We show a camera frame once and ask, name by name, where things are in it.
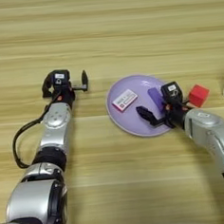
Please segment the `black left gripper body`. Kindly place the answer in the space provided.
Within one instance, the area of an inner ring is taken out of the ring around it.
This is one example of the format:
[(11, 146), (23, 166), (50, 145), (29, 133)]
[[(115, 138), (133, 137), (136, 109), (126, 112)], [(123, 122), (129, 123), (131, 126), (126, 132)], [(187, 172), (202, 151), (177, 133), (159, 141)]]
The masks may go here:
[(54, 103), (66, 103), (72, 106), (76, 100), (76, 91), (84, 90), (83, 86), (57, 86), (52, 93), (52, 100)]

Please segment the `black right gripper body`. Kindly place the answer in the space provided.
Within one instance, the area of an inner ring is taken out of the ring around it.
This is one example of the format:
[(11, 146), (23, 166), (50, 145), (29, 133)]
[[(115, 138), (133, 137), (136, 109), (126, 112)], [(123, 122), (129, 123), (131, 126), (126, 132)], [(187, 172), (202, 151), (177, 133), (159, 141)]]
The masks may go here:
[(183, 105), (182, 102), (167, 103), (160, 102), (158, 104), (159, 111), (162, 114), (162, 118), (158, 119), (160, 125), (166, 125), (170, 128), (180, 127), (184, 128), (184, 122), (186, 114), (189, 111), (189, 107)]

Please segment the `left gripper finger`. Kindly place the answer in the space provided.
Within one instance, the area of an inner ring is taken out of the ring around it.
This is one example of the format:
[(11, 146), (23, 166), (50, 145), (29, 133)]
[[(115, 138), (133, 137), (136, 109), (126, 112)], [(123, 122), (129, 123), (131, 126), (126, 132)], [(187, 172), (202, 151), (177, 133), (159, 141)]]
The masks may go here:
[(45, 98), (51, 98), (52, 93), (50, 92), (50, 88), (52, 87), (52, 83), (51, 83), (51, 75), (48, 74), (45, 77), (45, 80), (43, 82), (43, 86), (42, 86), (42, 97)]
[(89, 86), (89, 82), (88, 82), (88, 77), (87, 77), (86, 71), (83, 71), (81, 81), (82, 81), (82, 89), (83, 89), (83, 91), (87, 91), (88, 90), (88, 86)]

